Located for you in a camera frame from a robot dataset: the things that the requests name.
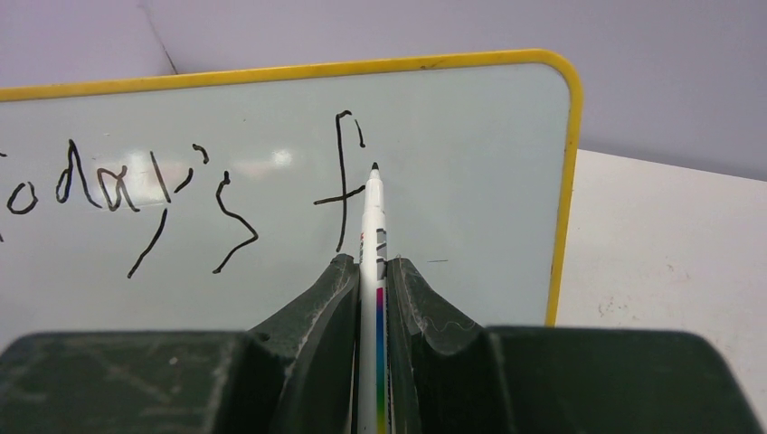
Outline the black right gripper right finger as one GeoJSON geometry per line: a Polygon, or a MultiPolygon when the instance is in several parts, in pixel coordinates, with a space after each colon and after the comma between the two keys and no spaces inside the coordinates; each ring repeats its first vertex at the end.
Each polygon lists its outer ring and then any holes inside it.
{"type": "Polygon", "coordinates": [[[387,265],[396,433],[760,433],[724,358],[681,331],[482,326],[387,265]]]}

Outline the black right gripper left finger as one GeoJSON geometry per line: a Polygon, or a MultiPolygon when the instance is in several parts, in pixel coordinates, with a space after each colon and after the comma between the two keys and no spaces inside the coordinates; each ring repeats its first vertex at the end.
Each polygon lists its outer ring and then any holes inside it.
{"type": "Polygon", "coordinates": [[[358,285],[340,254],[248,331],[20,337],[1,356],[1,430],[346,433],[358,285]]]}

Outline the black whiteboard marker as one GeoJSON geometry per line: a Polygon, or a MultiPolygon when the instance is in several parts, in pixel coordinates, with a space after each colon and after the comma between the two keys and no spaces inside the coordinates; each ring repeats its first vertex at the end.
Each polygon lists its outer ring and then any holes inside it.
{"type": "Polygon", "coordinates": [[[365,183],[360,234],[358,433],[391,431],[387,337],[387,231],[383,188],[379,165],[373,163],[365,183]]]}

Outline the yellow-framed whiteboard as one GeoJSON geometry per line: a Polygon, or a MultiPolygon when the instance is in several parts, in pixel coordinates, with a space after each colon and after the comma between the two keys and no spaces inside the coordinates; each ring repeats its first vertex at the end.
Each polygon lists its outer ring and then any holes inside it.
{"type": "Polygon", "coordinates": [[[255,326],[357,254],[372,165],[391,257],[550,325],[582,103],[539,49],[3,89],[1,342],[255,326]]]}

